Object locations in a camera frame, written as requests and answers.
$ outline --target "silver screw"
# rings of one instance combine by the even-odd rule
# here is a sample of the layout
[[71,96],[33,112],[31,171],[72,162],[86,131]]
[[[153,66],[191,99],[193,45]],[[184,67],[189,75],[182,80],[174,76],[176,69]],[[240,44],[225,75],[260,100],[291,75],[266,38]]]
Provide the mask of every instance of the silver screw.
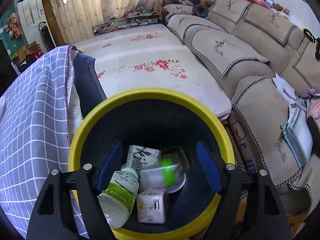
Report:
[[226,168],[229,170],[229,171],[233,171],[236,167],[232,164],[232,163],[228,163],[226,165]]
[[84,168],[86,171],[88,171],[88,170],[90,170],[90,169],[92,168],[92,164],[91,164],[91,163],[87,163],[87,164],[83,165],[83,168]]
[[52,171],[51,171],[51,174],[52,175],[57,175],[59,173],[59,170],[58,169],[53,169]]
[[265,170],[260,170],[259,173],[260,173],[261,176],[266,176],[267,175],[267,172]]

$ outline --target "white cabinet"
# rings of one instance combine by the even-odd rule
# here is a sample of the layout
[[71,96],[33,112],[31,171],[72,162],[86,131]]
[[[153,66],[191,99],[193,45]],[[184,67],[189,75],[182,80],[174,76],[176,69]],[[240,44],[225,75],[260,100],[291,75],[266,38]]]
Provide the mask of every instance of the white cabinet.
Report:
[[[40,44],[43,53],[48,52],[38,28],[40,22],[47,22],[45,18],[42,0],[23,0],[17,3],[19,19],[23,33],[28,44],[36,41]],[[54,43],[51,31],[49,29],[51,39]]]

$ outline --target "green band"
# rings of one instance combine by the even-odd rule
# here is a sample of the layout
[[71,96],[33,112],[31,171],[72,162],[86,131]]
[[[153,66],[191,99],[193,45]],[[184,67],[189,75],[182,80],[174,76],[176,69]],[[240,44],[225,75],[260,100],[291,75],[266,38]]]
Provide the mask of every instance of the green band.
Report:
[[162,160],[163,166],[163,177],[164,177],[164,184],[168,187],[175,183],[174,179],[174,171],[172,167],[172,160],[170,158],[163,158]]

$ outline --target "trash can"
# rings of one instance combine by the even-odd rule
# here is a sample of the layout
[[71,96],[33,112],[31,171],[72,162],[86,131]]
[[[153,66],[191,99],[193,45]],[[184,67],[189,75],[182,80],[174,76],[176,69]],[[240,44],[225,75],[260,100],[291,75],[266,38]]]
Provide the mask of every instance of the trash can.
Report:
[[223,125],[207,107],[168,89],[140,88],[114,95],[97,105],[78,127],[68,170],[97,161],[117,140],[123,144],[123,163],[132,144],[155,149],[181,146],[190,162],[183,188],[169,194],[166,223],[138,223],[134,206],[126,224],[112,230],[117,239],[183,240],[209,225],[220,197],[206,181],[196,143],[203,140],[212,152],[220,152],[226,163],[234,164],[234,154]]

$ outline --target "white wall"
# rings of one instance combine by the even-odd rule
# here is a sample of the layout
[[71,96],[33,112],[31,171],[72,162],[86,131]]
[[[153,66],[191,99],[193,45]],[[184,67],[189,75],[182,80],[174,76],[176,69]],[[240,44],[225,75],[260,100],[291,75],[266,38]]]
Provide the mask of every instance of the white wall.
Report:
[[274,0],[284,8],[289,9],[289,19],[299,28],[307,28],[316,37],[320,37],[320,23],[311,10],[310,6],[303,0]]

